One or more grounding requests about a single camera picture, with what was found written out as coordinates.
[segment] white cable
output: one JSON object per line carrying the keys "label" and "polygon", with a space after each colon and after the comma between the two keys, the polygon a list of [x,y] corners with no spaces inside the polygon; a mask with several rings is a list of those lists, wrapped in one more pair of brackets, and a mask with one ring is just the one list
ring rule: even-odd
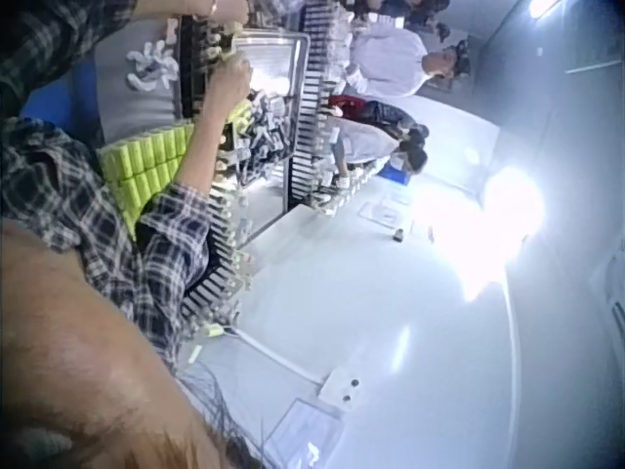
{"label": "white cable", "polygon": [[290,362],[286,358],[282,357],[281,355],[277,354],[273,350],[269,349],[267,346],[261,344],[254,337],[250,336],[247,332],[244,332],[238,328],[233,328],[232,330],[236,332],[236,335],[238,335],[243,342],[245,342],[250,347],[258,350],[261,354],[265,355],[266,357],[272,359],[274,362],[281,364],[285,368],[293,371],[295,374],[303,377],[304,379],[308,381],[311,381],[312,383],[316,385],[319,385],[319,386],[323,385],[323,379],[320,376],[315,376],[314,374],[304,370],[300,366]]}

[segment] bracelet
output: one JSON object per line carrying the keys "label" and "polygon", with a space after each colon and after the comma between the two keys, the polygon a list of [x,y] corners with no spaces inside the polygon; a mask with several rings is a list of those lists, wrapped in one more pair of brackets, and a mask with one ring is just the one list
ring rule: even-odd
{"label": "bracelet", "polygon": [[218,2],[219,0],[213,0],[213,5],[211,6],[211,13],[208,15],[209,18],[213,18],[215,16]]}

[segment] white lab coat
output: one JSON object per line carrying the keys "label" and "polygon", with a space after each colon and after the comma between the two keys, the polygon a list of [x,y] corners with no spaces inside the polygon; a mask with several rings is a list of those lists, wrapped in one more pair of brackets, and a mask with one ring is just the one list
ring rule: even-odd
{"label": "white lab coat", "polygon": [[422,60],[428,55],[418,34],[374,22],[354,41],[352,64],[358,72],[348,83],[361,95],[398,98],[414,95],[432,78]]}
{"label": "white lab coat", "polygon": [[342,139],[345,149],[345,161],[350,164],[387,158],[399,147],[397,140],[372,125],[333,116],[328,117],[328,124],[330,128],[339,128],[339,139]]}

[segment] hand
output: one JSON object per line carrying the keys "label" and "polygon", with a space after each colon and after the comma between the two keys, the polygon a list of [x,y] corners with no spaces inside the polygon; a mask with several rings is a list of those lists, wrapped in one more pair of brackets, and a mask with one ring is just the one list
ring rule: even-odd
{"label": "hand", "polygon": [[[185,0],[187,2],[187,10],[192,15],[202,17],[211,17],[211,20],[221,24],[227,22],[247,23],[249,15],[249,7],[247,0]],[[211,16],[213,5],[216,3],[217,8]]]}
{"label": "hand", "polygon": [[204,96],[206,113],[218,112],[222,117],[228,114],[250,94],[252,68],[241,53],[221,63],[213,73]]}

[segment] plaid shirt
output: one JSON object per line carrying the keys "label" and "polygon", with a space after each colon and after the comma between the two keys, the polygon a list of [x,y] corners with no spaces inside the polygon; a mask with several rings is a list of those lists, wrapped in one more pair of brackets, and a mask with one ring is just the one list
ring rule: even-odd
{"label": "plaid shirt", "polygon": [[28,92],[132,17],[136,0],[38,0],[1,29],[2,217],[57,252],[78,251],[85,278],[173,368],[186,288],[208,263],[208,199],[171,184],[146,207],[133,242],[104,184],[98,154],[54,125],[16,115]]}

